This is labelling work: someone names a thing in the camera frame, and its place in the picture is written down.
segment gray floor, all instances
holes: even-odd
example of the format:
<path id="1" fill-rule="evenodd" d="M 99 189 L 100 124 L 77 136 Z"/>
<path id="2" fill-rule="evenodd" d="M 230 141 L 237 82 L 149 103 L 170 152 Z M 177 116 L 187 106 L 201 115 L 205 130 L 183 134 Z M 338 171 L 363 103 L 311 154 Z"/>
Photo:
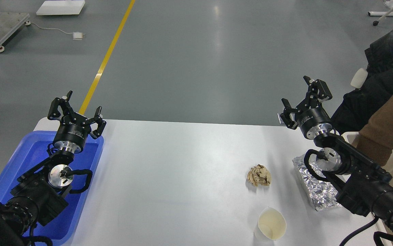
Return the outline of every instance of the gray floor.
<path id="1" fill-rule="evenodd" d="M 42 1 L 0 0 L 43 27 L 23 27 L 0 53 L 0 173 L 18 142 L 69 90 L 79 109 L 130 0 L 86 0 L 79 16 L 36 16 Z M 281 98 L 297 104 L 302 76 L 327 82 L 332 114 L 393 29 L 373 27 L 381 0 L 136 0 L 86 115 L 106 119 L 279 125 Z"/>

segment paper cup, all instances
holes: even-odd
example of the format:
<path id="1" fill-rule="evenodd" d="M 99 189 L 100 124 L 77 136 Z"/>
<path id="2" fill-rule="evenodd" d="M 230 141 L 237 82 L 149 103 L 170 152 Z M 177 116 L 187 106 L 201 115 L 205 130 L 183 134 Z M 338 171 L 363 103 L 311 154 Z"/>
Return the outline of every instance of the paper cup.
<path id="1" fill-rule="evenodd" d="M 267 207 L 260 213 L 254 236 L 261 240 L 277 240 L 286 232 L 286 220 L 276 209 Z"/>

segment foil-wrapped box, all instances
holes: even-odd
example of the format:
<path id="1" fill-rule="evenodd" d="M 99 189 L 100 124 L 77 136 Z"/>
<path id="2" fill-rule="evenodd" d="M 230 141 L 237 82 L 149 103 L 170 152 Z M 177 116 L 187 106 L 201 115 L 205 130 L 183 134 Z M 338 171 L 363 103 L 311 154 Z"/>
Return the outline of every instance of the foil-wrapped box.
<path id="1" fill-rule="evenodd" d="M 315 161 L 312 161 L 312 159 L 313 158 L 310 159 L 310 165 L 318 175 L 323 176 L 321 169 L 315 165 Z M 301 183 L 304 184 L 304 190 L 316 211 L 321 211 L 330 207 L 341 207 L 336 201 L 337 190 L 330 182 L 319 181 L 309 173 L 306 165 L 304 165 L 304 155 L 295 157 L 292 162 L 295 167 L 295 173 L 298 175 Z"/>

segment black cable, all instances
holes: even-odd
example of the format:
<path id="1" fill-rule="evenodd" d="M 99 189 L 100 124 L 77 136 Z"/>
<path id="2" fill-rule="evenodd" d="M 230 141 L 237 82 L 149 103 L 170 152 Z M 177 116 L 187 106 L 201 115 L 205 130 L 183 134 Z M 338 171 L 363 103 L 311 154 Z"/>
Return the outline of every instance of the black cable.
<path id="1" fill-rule="evenodd" d="M 28 237 L 29 241 L 31 242 L 31 246 L 35 246 L 36 244 L 34 242 L 42 242 L 45 243 L 47 246 L 52 246 L 52 240 L 48 237 L 45 236 L 34 236 L 34 237 Z"/>
<path id="2" fill-rule="evenodd" d="M 93 172 L 90 169 L 72 170 L 72 171 L 67 171 L 65 173 L 66 177 L 72 176 L 72 175 L 87 175 L 87 177 L 86 177 L 86 182 L 84 184 L 84 187 L 82 187 L 79 190 L 70 190 L 69 191 L 70 194 L 83 193 L 84 191 L 86 191 L 89 188 L 90 183 L 92 181 L 92 177 L 93 177 Z"/>
<path id="3" fill-rule="evenodd" d="M 374 232 L 374 242 L 377 246 L 384 246 L 382 240 L 380 238 L 389 240 L 393 242 L 393 235 L 387 234 L 385 232 Z"/>
<path id="4" fill-rule="evenodd" d="M 319 159 L 324 159 L 324 160 L 327 159 L 327 158 L 325 157 L 325 155 L 324 155 L 322 152 L 319 152 L 319 151 L 314 150 L 314 149 L 308 150 L 308 151 L 306 152 L 306 155 L 304 156 L 304 165 L 306 165 L 307 170 L 309 170 L 309 173 L 310 173 L 315 179 L 318 179 L 318 180 L 324 181 L 324 182 L 329 182 L 329 180 L 328 180 L 327 178 L 324 178 L 324 177 L 319 176 L 319 175 L 313 170 L 312 166 L 309 164 L 309 159 L 310 159 L 310 156 L 311 156 L 312 154 L 315 154 L 316 156 L 318 156 Z"/>
<path id="5" fill-rule="evenodd" d="M 359 229 L 351 232 L 347 237 L 345 237 L 342 242 L 339 244 L 339 246 L 344 246 L 351 238 L 353 238 L 355 235 L 359 234 L 360 232 L 365 231 L 366 229 L 368 229 L 369 227 L 373 226 L 374 224 L 377 223 L 377 221 L 379 221 L 379 217 L 376 217 L 374 215 L 374 219 L 373 221 L 371 221 L 368 224 L 365 224 L 364 226 L 360 227 Z"/>

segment white table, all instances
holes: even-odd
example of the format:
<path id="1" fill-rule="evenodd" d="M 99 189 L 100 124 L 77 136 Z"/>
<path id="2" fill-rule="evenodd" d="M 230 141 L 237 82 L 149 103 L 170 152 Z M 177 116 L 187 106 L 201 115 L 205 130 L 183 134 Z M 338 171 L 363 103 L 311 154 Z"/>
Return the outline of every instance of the white table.
<path id="1" fill-rule="evenodd" d="M 36 130 L 55 131 L 43 118 Z M 64 245 L 249 246 L 260 212 L 279 210 L 284 237 L 267 245 L 339 245 L 371 221 L 344 208 L 317 212 L 292 159 L 314 148 L 300 131 L 242 126 L 107 120 L 104 151 L 73 237 Z M 262 164 L 270 187 L 246 181 Z M 347 245 L 374 245 L 372 227 Z"/>

